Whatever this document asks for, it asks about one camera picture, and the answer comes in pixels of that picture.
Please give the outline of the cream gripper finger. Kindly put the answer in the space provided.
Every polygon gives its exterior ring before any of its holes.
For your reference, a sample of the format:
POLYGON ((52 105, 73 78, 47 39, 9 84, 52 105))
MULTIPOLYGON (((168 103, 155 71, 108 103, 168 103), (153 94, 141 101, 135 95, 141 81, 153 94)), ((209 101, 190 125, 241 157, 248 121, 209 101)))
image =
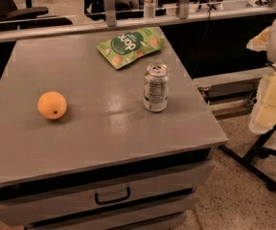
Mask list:
POLYGON ((276 125, 276 72, 261 78, 256 100, 248 128, 254 134, 265 134, 276 125))
POLYGON ((250 39, 246 44, 246 48, 255 52, 265 51, 268 42, 269 30, 270 28, 267 27, 262 30, 258 35, 250 39))

